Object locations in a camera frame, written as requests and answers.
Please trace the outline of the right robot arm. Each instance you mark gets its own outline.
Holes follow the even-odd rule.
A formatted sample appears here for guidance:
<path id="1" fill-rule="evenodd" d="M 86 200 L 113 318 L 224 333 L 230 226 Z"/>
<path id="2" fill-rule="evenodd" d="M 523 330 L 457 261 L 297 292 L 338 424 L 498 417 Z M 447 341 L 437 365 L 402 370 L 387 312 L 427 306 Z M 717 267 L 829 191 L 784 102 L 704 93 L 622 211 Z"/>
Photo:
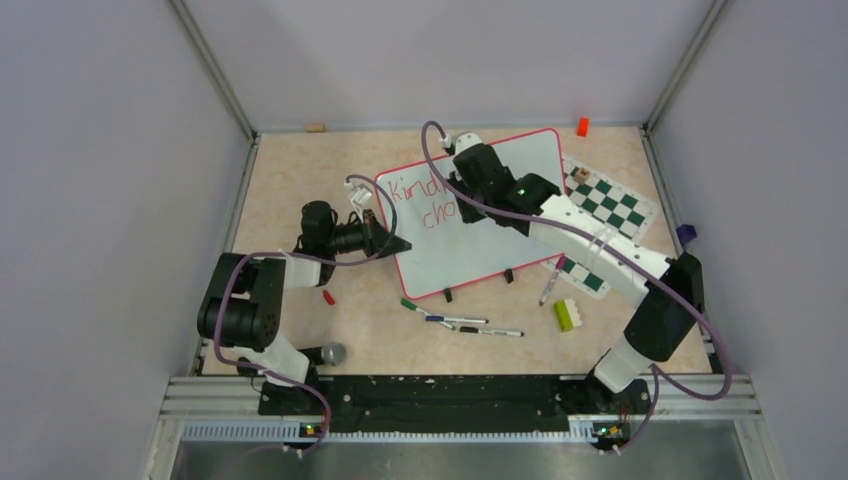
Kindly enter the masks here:
<path id="1" fill-rule="evenodd" d="M 667 361 L 700 320 L 700 262 L 638 245 L 537 174 L 514 177 L 494 147 L 473 134 L 445 141 L 444 149 L 454 165 L 446 187 L 465 223 L 488 218 L 542 242 L 592 271 L 633 306 L 622 336 L 592 368 L 586 385 L 594 409 L 614 411 L 626 400 L 627 387 L 651 365 Z"/>

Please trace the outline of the pink-framed whiteboard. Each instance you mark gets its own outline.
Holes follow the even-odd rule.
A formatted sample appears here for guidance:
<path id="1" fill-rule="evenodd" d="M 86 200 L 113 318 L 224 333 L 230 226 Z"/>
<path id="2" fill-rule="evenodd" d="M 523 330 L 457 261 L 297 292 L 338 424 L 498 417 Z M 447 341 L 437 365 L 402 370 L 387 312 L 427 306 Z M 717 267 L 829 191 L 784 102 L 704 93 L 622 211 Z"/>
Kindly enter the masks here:
<path id="1" fill-rule="evenodd" d="M 493 142 L 495 152 L 515 177 L 534 173 L 562 191 L 559 134 L 545 128 Z M 426 161 L 386 170 L 376 176 L 399 214 L 396 235 L 412 245 L 396 254 L 404 294 L 419 299 L 440 294 L 507 269 L 560 255 L 553 247 L 530 239 L 493 220 L 463 223 L 455 196 L 443 188 Z"/>

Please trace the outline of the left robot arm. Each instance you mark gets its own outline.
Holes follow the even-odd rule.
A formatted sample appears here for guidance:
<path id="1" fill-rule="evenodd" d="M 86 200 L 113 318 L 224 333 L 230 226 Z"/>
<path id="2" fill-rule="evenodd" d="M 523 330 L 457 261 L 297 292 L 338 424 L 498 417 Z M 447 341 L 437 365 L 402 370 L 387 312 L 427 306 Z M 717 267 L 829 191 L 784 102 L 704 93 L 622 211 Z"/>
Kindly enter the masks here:
<path id="1" fill-rule="evenodd" d="M 370 209 L 352 213 L 345 223 L 325 201 L 305 204 L 301 214 L 301 235 L 292 256 L 219 257 L 196 326 L 202 338 L 233 349 L 241 361 L 283 388 L 283 401 L 303 414 L 320 401 L 320 386 L 308 378 L 319 362 L 280 332 L 283 294 L 326 285 L 341 254 L 361 251 L 380 259 L 409 251 L 412 244 L 380 224 Z"/>

